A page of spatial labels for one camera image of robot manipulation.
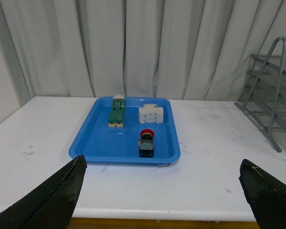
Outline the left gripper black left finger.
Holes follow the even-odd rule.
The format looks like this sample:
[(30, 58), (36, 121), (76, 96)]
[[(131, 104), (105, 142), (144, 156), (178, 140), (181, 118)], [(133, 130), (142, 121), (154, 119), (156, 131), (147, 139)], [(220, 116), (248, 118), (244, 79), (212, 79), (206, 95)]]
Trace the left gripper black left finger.
[(0, 229), (66, 229), (87, 168), (75, 157), (29, 194), (0, 213)]

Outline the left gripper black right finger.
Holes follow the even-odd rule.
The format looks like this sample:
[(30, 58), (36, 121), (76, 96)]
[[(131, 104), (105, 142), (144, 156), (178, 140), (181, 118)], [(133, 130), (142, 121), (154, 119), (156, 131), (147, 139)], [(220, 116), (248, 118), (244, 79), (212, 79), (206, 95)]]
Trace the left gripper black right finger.
[(286, 229), (286, 184), (247, 159), (239, 180), (259, 227)]

